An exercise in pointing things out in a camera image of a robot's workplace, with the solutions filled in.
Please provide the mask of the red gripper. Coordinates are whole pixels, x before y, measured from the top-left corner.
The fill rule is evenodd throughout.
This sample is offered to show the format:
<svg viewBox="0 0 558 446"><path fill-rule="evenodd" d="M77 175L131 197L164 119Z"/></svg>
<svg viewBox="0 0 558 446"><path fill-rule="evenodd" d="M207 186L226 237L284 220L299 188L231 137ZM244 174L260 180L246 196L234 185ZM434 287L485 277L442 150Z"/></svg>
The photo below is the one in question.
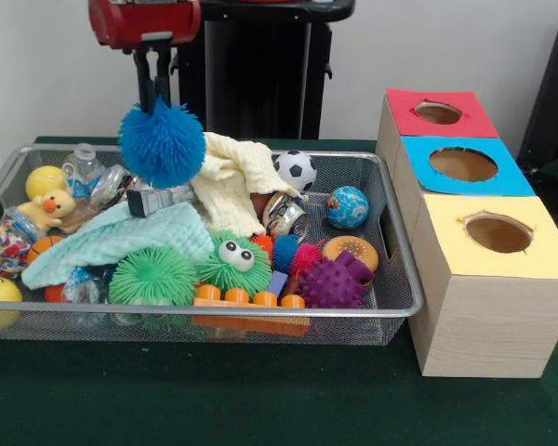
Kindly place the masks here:
<svg viewBox="0 0 558 446"><path fill-rule="evenodd" d="M139 85L139 104L146 114L154 110L154 86L143 43L168 41L172 46L191 42L201 24L199 1L88 1L91 28L102 46L132 50ZM156 49L155 93L171 104L171 48Z"/></svg>

